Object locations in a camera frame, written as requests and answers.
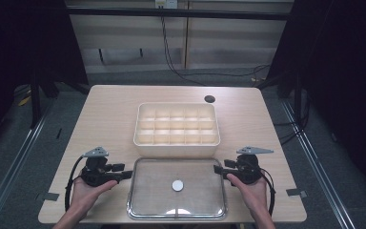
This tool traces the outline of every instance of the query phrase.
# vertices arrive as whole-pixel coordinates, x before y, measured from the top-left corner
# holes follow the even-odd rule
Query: white round sticker
[[[173,182],[172,184],[172,188],[176,191],[176,192],[180,192],[183,189],[183,181],[181,181],[180,179],[177,179]]]

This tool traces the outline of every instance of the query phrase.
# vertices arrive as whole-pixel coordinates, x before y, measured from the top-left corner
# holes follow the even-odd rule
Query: black round disk
[[[206,102],[208,103],[214,103],[215,102],[215,97],[212,95],[207,95],[204,97],[204,100],[206,100]]]

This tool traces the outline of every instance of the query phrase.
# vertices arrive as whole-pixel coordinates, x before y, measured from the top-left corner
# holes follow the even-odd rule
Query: wire
[[[305,114],[301,120],[306,120],[307,119],[307,115]],[[296,124],[296,122],[281,122],[281,123],[273,123],[273,125],[275,126],[288,126],[288,125],[293,125]]]
[[[256,66],[254,68],[254,70],[251,73],[243,73],[243,74],[227,74],[227,73],[179,73],[173,65],[172,62],[172,57],[171,54],[169,52],[169,44],[168,44],[168,39],[167,39],[167,35],[166,35],[166,26],[165,26],[165,18],[161,17],[161,22],[162,22],[162,32],[163,32],[163,42],[164,42],[164,53],[165,53],[165,59],[166,59],[166,63],[168,64],[169,69],[177,74],[181,79],[201,85],[201,86],[207,86],[201,82],[197,82],[191,79],[188,79],[184,76],[192,76],[192,75],[222,75],[222,76],[230,76],[230,77],[243,77],[243,76],[249,76],[249,75],[254,75],[254,84],[252,87],[254,87],[256,81],[257,81],[257,77],[256,77],[256,73],[270,67],[270,65],[259,65]]]
[[[294,137],[296,137],[297,135],[299,135],[300,133],[304,132],[305,128],[307,127],[308,124],[308,120],[309,120],[309,111],[310,111],[310,107],[311,107],[311,98],[309,97],[309,95],[307,94],[307,101],[305,103],[304,106],[304,116],[301,118],[300,123],[296,123],[296,122],[290,122],[291,124],[298,124],[299,125],[299,129],[298,131],[296,131],[295,133],[292,133],[290,135],[285,135],[282,136],[280,139],[282,138],[286,138],[288,137],[285,141],[280,142],[281,146],[287,144],[288,142],[290,142]]]
[[[68,179],[68,184],[67,184],[67,187],[65,187],[65,211],[68,211],[68,209],[70,208],[70,196],[71,196],[71,189],[72,189],[72,185],[73,185],[73,181],[76,180],[73,179],[73,174],[75,173],[75,170],[76,170],[76,167],[78,166],[79,164],[79,161],[81,161],[83,157],[80,156],[75,164],[73,165],[73,168],[72,168],[72,171],[71,171],[71,174],[70,174],[70,178]]]
[[[270,216],[271,216],[273,214],[273,210],[275,208],[275,188],[274,188],[275,187],[275,183],[273,182],[272,176],[270,175],[269,172],[267,172],[267,170],[262,169],[260,167],[256,168],[255,166],[253,166],[252,163],[249,163],[248,161],[246,161],[244,159],[238,158],[237,160],[238,161],[240,160],[243,163],[249,165],[250,167],[256,169],[259,172],[259,174],[264,178],[264,180],[266,180],[267,185],[269,185],[269,188],[270,188],[270,206],[269,206],[269,213],[270,213]],[[260,171],[264,171],[267,175],[269,175],[270,180],[268,180],[266,178],[266,176],[263,173],[261,173]]]

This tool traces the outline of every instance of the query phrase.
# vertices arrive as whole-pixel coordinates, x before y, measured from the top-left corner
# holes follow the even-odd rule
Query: black robotic controller
[[[232,174],[238,177],[244,184],[252,184],[261,178],[256,155],[240,155],[236,161],[225,159],[224,164],[232,169],[224,169],[216,165],[213,167],[213,171],[216,174],[222,175],[224,179],[227,179],[227,174]]]
[[[82,169],[82,179],[92,187],[100,186],[107,181],[117,180],[119,183],[123,179],[132,177],[132,171],[123,171],[124,164],[106,164],[107,159],[103,156],[89,157],[86,166]]]

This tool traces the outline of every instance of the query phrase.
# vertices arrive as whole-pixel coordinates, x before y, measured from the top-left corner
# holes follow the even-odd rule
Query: dark curtain
[[[30,84],[34,71],[43,89],[54,81],[88,84],[70,17],[27,9],[33,7],[65,8],[65,3],[0,1],[0,120],[14,89]]]
[[[299,73],[314,105],[366,176],[366,0],[331,3],[295,1],[297,17],[286,25],[268,77],[289,72],[278,87],[285,96]],[[318,5],[325,10],[312,21],[302,20]]]

